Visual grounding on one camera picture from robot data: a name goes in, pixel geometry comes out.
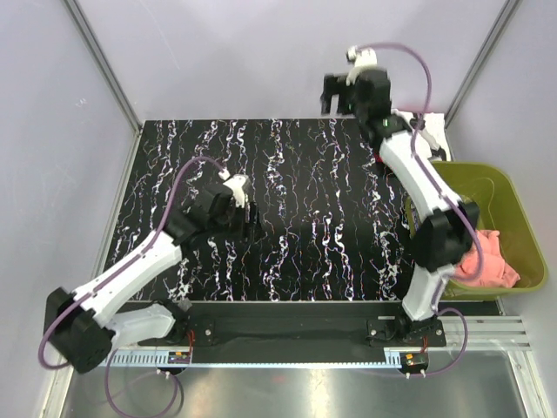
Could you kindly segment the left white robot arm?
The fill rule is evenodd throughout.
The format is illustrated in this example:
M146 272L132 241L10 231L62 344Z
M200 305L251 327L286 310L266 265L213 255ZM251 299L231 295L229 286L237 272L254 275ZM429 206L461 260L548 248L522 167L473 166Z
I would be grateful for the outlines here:
M71 292L61 287L52 291L45 304L44 340L80 374L124 346L148 340L181 343L189 331L187 303L154 300L144 308L122 308L208 239L223 235L240 242L255 240L261 226L250 189L251 181L242 174L208 185L100 276Z

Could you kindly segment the white t shirt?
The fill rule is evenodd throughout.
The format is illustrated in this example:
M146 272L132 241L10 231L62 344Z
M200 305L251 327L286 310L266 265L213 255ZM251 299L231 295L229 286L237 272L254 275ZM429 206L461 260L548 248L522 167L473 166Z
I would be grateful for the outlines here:
M430 112L420 116L416 112L401 111L399 114L418 132L416 147L420 154L427 155L430 161L451 159L446 140L444 113Z

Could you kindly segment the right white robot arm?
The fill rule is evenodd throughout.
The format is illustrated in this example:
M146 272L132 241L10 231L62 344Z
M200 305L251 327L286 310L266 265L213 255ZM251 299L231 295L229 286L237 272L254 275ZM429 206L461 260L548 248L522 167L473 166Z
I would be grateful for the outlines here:
M471 250L480 209L464 202L433 168L420 157L417 132L392 108L391 82L384 69L362 70L351 80L346 74L326 74L320 97L321 112L355 117L360 134L405 188L419 224L410 253L413 276L401 309L371 341L414 345L435 329L440 296L457 265Z

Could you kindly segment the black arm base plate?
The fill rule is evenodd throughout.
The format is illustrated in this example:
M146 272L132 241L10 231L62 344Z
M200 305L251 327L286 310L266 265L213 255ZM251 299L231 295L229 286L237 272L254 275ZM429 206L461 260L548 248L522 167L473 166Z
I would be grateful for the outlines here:
M187 330L193 349L232 352L240 349L325 351L362 354L366 348L446 346L440 320L422 340L381 343L371 335L399 313L398 302L208 302L197 301L188 311Z

